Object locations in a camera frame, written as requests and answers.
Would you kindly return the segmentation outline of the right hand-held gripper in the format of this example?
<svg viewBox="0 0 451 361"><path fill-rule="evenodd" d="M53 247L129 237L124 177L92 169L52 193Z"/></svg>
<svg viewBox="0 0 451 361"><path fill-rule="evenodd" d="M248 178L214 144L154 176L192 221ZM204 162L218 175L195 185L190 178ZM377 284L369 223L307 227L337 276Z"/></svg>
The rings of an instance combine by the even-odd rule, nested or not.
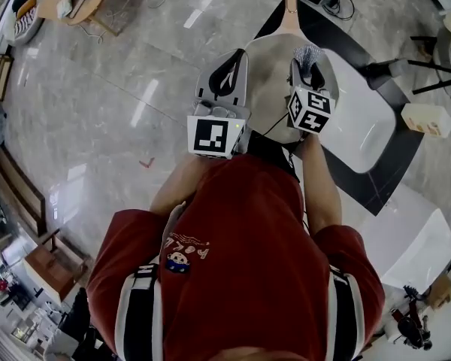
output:
<svg viewBox="0 0 451 361"><path fill-rule="evenodd" d="M310 86L305 87L301 67L293 58L289 67L289 85L294 87L287 105L288 126L311 134L319 134L335 111L335 100L313 90L321 90L325 79L316 63L310 69Z"/></svg>

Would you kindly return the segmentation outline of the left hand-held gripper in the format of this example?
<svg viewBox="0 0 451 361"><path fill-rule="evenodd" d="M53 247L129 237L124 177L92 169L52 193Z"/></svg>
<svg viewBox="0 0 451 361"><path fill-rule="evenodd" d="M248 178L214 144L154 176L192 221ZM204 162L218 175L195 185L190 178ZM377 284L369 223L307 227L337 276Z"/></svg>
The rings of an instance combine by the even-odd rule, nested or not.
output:
<svg viewBox="0 0 451 361"><path fill-rule="evenodd" d="M247 152L251 131L246 107L248 57L232 50L215 59L197 80L193 114L187 117L188 151L231 159Z"/></svg>

